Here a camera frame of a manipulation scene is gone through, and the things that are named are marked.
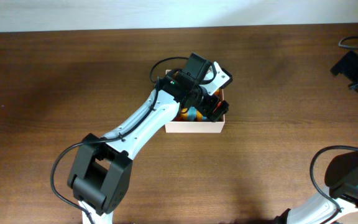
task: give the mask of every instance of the cardboard box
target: cardboard box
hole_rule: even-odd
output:
[[[223,90],[219,98],[224,99]],[[166,133],[220,133],[224,126],[224,115],[217,122],[210,121],[170,121],[165,125]]]

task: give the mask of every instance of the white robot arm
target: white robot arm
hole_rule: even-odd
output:
[[[102,138],[89,134],[82,142],[64,150],[52,167],[53,192],[83,211],[83,223],[111,223],[112,211],[129,187],[132,161],[144,144],[182,108],[194,106],[209,120],[217,121],[228,111],[229,104],[213,93],[230,82],[231,74],[216,62],[191,54],[184,69],[174,69],[157,80],[146,102],[120,126]],[[80,205],[60,195],[53,183],[59,160],[78,146],[67,184]],[[108,170],[96,162],[103,159],[110,162]]]
[[[323,192],[329,195],[329,187],[324,186]],[[306,203],[289,211],[287,224],[320,224],[325,220],[333,222],[344,215],[358,212],[358,208],[354,203],[341,198],[337,198],[335,201],[341,206],[342,212],[333,216],[337,209],[335,204],[321,194],[315,193]]]

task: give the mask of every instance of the white wall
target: white wall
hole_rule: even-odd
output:
[[[358,0],[0,0],[0,32],[358,22]]]

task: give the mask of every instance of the wood grain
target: wood grain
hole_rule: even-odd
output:
[[[234,75],[223,132],[158,131],[134,161],[114,222],[230,223],[299,206],[316,192],[313,154],[358,146],[358,95],[329,72],[347,35],[358,24],[0,34],[0,223],[80,223],[50,190],[55,158],[130,116],[152,89],[155,62],[191,52]],[[320,184],[338,153],[318,161]],[[67,196],[74,155],[55,177]],[[358,213],[341,221],[358,223]]]

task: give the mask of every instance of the wooden table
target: wooden table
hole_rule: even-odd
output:
[[[358,24],[0,34],[0,223],[80,223],[80,211],[50,189],[54,160],[130,116],[152,89],[155,62],[191,52],[234,76],[225,127],[158,131],[134,161],[114,222],[230,223],[301,205],[316,192],[308,173],[315,152],[358,146],[358,94],[329,72],[347,52],[337,42],[348,35],[358,35]],[[321,156],[320,184],[343,152]],[[74,155],[55,176],[70,198]],[[341,221],[358,223],[358,213]]]

